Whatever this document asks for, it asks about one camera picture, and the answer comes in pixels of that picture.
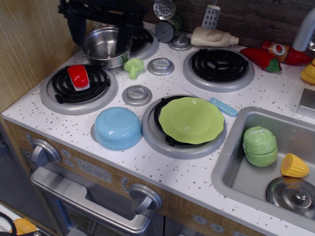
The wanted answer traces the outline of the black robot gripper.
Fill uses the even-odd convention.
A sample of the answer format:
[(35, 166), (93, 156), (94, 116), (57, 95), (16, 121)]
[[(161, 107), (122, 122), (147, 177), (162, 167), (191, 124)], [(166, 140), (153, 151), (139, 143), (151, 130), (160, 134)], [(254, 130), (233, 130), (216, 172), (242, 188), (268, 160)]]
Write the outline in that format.
[(143, 28), (147, 7), (135, 0), (61, 0), (58, 12), (67, 19), (72, 39), (80, 47), (86, 35), (86, 20), (117, 26), (115, 53), (121, 55), (132, 36)]

